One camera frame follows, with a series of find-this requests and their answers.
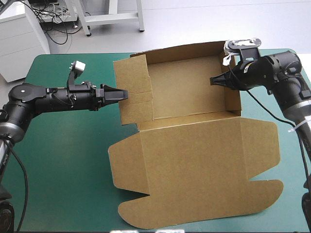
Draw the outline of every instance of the green table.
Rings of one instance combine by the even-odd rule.
[[[282,51],[262,50],[261,54]],[[112,62],[128,56],[128,53],[41,55],[35,59],[26,82],[47,87],[66,86],[70,63],[79,60],[86,63],[79,82],[115,86]],[[273,113],[282,116],[274,97],[268,96],[263,87],[255,88],[252,93]],[[306,232],[308,228],[301,210],[301,197],[306,192],[302,187],[305,177],[296,135],[287,133],[289,126],[271,118],[247,93],[241,92],[241,97],[243,117],[273,121],[278,125],[281,162],[255,179],[282,180],[281,197],[259,214],[169,228],[193,232]],[[133,229],[118,215],[118,205],[142,194],[114,187],[107,149],[136,132],[135,125],[121,126],[116,104],[98,112],[60,112],[36,117],[24,140],[16,145],[30,183],[22,230],[106,232]],[[13,195],[17,223],[23,206],[24,183],[13,157],[3,185]]]

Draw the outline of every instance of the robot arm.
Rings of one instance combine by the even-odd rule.
[[[231,55],[239,55],[241,60],[233,69],[229,68],[230,71],[210,78],[211,85],[241,91],[264,86],[268,95],[274,95],[284,117],[296,124],[297,134],[311,160],[311,91],[301,75],[301,62],[290,51],[261,57],[260,45],[261,41],[256,38],[227,41],[225,53],[228,57],[224,65]],[[303,196],[302,207],[311,230],[310,194]]]
[[[0,110],[0,183],[10,148],[20,142],[32,119],[41,113],[84,110],[98,111],[101,107],[127,99],[127,91],[91,82],[76,85],[85,64],[71,64],[67,87],[47,88],[28,83],[15,86],[9,93],[9,102]],[[14,231],[14,209],[7,202],[11,195],[0,185],[0,233]]]

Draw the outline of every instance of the black cable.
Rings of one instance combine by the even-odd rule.
[[[24,164],[22,163],[22,161],[20,160],[20,158],[18,157],[18,155],[15,153],[15,151],[13,150],[13,147],[11,146],[11,144],[9,144],[6,140],[4,139],[4,143],[6,144],[6,146],[9,148],[8,154],[12,153],[15,157],[15,159],[17,160],[20,168],[22,169],[23,173],[24,173],[24,182],[25,182],[25,199],[24,199],[24,207],[23,207],[23,211],[21,213],[21,217],[20,217],[20,221],[16,230],[16,233],[19,233],[21,225],[23,224],[23,220],[25,218],[25,213],[26,213],[26,209],[27,209],[27,203],[28,203],[28,177],[27,177],[27,172],[26,172],[26,168],[24,166]]]
[[[43,20],[42,17],[41,17],[42,12],[44,12],[44,13],[52,13],[52,14],[54,14],[54,17],[58,17],[58,18],[60,19],[61,23],[62,23],[62,24],[64,25],[64,27],[65,27],[65,31],[66,31],[66,40],[65,40],[63,43],[59,43],[59,42],[55,41],[55,40],[51,37],[51,35],[48,33],[49,30],[45,30],[45,33],[46,33],[46,35],[51,39],[52,42],[54,42],[54,43],[56,43],[56,44],[58,44],[58,45],[64,45],[65,43],[67,43],[67,41],[68,41],[68,32],[67,32],[67,28],[66,28],[66,25],[65,25],[64,21],[63,21],[62,18],[60,17],[60,14],[58,15],[58,14],[55,13],[55,12],[47,11],[47,10],[37,10],[37,9],[34,9],[33,7],[29,6],[28,4],[24,3],[22,0],[17,0],[17,1],[23,3],[25,6],[27,6],[27,7],[34,13],[34,15],[37,17],[37,19],[38,19],[39,22],[41,22],[41,23],[44,22],[44,20]]]
[[[232,71],[231,67],[229,67],[229,70],[230,72],[232,73],[232,75],[238,79],[238,77],[235,75],[235,73]],[[293,123],[291,123],[290,121],[287,121],[287,120],[282,120],[278,117],[276,117],[272,112],[270,112],[262,103],[260,103],[260,101],[249,91],[247,90],[247,93],[260,105],[260,107],[262,107],[267,113],[270,114],[270,116],[272,116],[275,120],[278,120],[282,123],[285,123],[285,124],[289,124],[291,125],[293,128],[295,127],[295,125]],[[308,171],[308,165],[307,165],[307,162],[306,162],[306,156],[305,156],[305,151],[303,149],[303,143],[302,143],[302,140],[301,140],[301,137],[299,135],[299,132],[296,131],[297,133],[297,136],[298,136],[298,141],[299,141],[299,146],[300,146],[300,151],[301,151],[301,157],[302,157],[302,161],[303,161],[303,166],[305,168],[305,175],[306,175],[306,179],[307,179],[307,188],[308,188],[308,192],[309,192],[309,195],[310,195],[310,198],[311,198],[311,181],[310,181],[310,178],[309,178],[309,171]]]

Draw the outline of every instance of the cardboard box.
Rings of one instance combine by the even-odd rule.
[[[253,214],[280,196],[281,181],[249,181],[280,161],[276,125],[241,118],[239,92],[210,85],[226,71],[223,47],[184,45],[114,63],[117,87],[129,91],[122,124],[139,129],[109,148],[114,185],[149,194],[119,205],[129,224]]]

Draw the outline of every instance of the brown cardboard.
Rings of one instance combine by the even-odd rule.
[[[279,163],[274,123],[241,118],[238,91],[210,86],[224,71],[224,42],[135,54],[114,63],[122,124],[139,133],[109,148],[114,185],[149,194],[119,206],[129,224],[160,228],[257,213],[278,180],[249,181]]]

